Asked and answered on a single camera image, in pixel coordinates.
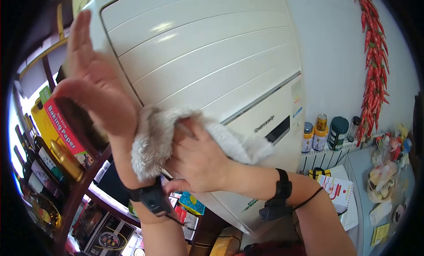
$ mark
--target gold bottle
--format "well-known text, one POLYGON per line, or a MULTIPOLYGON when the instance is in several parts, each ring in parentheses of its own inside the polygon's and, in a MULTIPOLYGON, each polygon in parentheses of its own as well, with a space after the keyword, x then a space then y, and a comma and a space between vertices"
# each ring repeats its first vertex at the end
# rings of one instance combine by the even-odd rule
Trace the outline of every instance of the gold bottle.
POLYGON ((72 159, 69 158, 68 154, 63 150, 59 144, 53 140, 50 140, 50 144, 52 146, 53 152, 59 159, 59 162, 62 164, 62 166, 68 171, 69 174, 76 180, 80 181, 82 179, 82 176, 84 175, 84 172, 80 169, 79 166, 75 164, 72 159))

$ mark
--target jar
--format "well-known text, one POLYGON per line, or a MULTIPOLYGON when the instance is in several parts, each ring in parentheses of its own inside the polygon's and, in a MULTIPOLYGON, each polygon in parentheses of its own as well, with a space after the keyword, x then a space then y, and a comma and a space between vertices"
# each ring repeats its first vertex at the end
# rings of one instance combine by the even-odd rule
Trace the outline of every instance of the jar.
POLYGON ((327 115, 323 113, 318 115, 316 127, 318 131, 325 131, 327 127, 327 115))
POLYGON ((344 138, 347 136, 349 122, 343 117, 334 117, 330 125, 328 137, 328 147, 334 151, 339 151, 343 147, 344 138))
POLYGON ((328 126, 325 126, 324 131, 320 131, 317 125, 314 126, 314 138, 312 140, 312 148, 316 151, 324 149, 325 143, 327 142, 328 126))
POLYGON ((312 149, 312 139, 314 137, 314 126, 310 122, 305 122, 305 130, 303 131, 302 152, 308 153, 312 149))
POLYGON ((361 123, 361 118, 354 116, 352 122, 350 123, 349 132, 347 133, 347 141, 353 142, 356 138, 356 132, 359 129, 359 124, 361 123))

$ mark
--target red cloth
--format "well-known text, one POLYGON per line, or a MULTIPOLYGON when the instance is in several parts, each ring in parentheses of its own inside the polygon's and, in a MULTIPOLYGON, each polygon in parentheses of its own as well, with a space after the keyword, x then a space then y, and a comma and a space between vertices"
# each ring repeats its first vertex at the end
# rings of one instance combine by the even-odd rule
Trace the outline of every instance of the red cloth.
POLYGON ((246 246, 242 256, 306 256, 305 246, 301 242, 268 241, 246 246))

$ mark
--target white air conditioner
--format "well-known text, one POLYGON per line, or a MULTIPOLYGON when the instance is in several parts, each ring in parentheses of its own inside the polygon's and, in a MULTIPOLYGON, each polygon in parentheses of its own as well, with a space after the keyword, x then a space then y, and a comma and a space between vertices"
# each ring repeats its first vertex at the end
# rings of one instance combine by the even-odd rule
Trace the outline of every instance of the white air conditioner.
MULTIPOLYGON (((142 104, 191 107, 276 154, 261 165, 296 172, 304 126, 303 80, 284 0, 93 0, 90 35, 142 104)), ((255 201, 195 195, 243 232, 260 235, 255 201)))

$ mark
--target fluffy cloth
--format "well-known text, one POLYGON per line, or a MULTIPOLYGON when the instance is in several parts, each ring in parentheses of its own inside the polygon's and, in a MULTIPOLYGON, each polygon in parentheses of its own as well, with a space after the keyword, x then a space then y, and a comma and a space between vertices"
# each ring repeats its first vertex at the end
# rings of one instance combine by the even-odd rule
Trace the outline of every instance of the fluffy cloth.
POLYGON ((192 117, 199 122, 225 154, 240 163, 254 165, 273 153, 265 138, 243 137, 219 123, 204 117, 200 110, 187 108, 162 110, 146 106, 140 111, 140 121, 131 150, 131 164, 139 181, 157 177, 172 155, 174 126, 179 119, 192 117))

